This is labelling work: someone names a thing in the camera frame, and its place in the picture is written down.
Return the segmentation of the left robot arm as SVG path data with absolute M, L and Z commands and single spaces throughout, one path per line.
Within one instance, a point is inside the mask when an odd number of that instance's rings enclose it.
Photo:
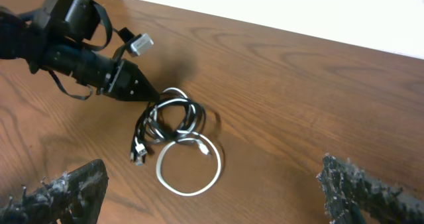
M 58 74 L 75 79 L 90 94 L 118 101 L 158 101 L 159 92 L 138 66 L 125 59 L 153 46 L 146 33 L 116 30 L 105 8 L 94 0 L 45 0 L 33 11 L 14 14 L 1 8 L 1 59 L 26 60 L 32 74 L 44 70 L 62 93 Z

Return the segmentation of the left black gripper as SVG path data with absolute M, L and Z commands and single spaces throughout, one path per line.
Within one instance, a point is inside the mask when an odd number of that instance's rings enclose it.
M 92 50 L 56 44 L 42 55 L 41 68 L 51 75 L 65 94 L 68 92 L 57 72 L 73 77 L 77 84 L 88 87 L 90 94 L 96 88 L 97 95 L 108 95 L 118 101 L 158 101 L 159 92 L 136 64 L 121 59 L 123 52 L 124 48 L 120 47 L 112 58 L 108 58 Z

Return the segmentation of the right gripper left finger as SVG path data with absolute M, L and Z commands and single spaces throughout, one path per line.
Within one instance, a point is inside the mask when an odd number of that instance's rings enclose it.
M 22 186 L 19 197 L 9 196 L 1 207 L 1 222 L 97 223 L 109 177 L 104 162 L 95 159 L 46 183 L 31 193 Z

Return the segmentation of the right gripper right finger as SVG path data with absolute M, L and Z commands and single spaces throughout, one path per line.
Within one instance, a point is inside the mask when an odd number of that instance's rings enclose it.
M 331 223 L 365 223 L 363 212 L 379 223 L 423 224 L 423 200 L 367 174 L 336 156 L 323 157 L 317 175 Z

